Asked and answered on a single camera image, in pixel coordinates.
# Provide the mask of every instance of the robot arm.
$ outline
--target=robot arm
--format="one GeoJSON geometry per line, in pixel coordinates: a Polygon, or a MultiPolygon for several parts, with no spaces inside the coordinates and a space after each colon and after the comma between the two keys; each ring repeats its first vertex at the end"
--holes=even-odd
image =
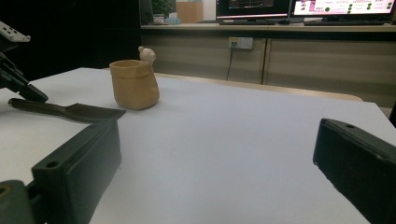
{"type": "Polygon", "coordinates": [[[8,88],[18,92],[26,100],[46,102],[48,96],[23,77],[23,73],[10,61],[3,52],[14,49],[17,42],[29,42],[30,36],[25,36],[0,21],[0,89],[8,88]]]}

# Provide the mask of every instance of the desk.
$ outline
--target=desk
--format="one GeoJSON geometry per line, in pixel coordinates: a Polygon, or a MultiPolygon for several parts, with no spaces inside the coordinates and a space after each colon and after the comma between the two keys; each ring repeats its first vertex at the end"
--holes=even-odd
{"type": "MultiPolygon", "coordinates": [[[[160,102],[119,119],[121,168],[92,223],[368,223],[312,156],[322,118],[396,145],[396,130],[375,104],[157,80],[160,102]]],[[[107,70],[33,84],[49,103],[119,108],[107,70]]],[[[9,107],[16,96],[0,90],[0,176],[27,184],[30,167],[87,125],[9,107]]]]}

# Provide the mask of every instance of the spatula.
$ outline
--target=spatula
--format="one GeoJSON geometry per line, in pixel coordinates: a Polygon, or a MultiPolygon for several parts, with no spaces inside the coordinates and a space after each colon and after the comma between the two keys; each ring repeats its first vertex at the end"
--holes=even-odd
{"type": "Polygon", "coordinates": [[[103,108],[93,105],[74,104],[60,106],[15,98],[10,99],[8,104],[14,108],[25,111],[60,116],[86,123],[95,123],[107,119],[118,119],[125,113],[125,110],[103,108]]]}

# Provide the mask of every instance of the screw hole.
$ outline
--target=screw hole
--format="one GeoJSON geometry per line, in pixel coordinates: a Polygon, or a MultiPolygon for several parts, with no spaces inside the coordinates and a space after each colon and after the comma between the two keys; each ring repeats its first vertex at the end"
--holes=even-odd
{"type": "Polygon", "coordinates": [[[6,195],[11,190],[11,187],[8,185],[0,186],[0,197],[6,195]]]}
{"type": "Polygon", "coordinates": [[[54,167],[56,167],[57,165],[59,164],[59,162],[57,162],[57,161],[52,161],[52,162],[49,162],[48,164],[47,164],[47,168],[54,168],[54,167]]]}

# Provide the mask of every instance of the wall outlet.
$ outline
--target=wall outlet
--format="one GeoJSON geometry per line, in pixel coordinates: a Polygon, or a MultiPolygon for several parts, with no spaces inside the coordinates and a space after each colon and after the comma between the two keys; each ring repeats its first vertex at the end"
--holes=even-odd
{"type": "Polygon", "coordinates": [[[253,49],[252,37],[229,37],[228,47],[235,49],[253,49]]]}

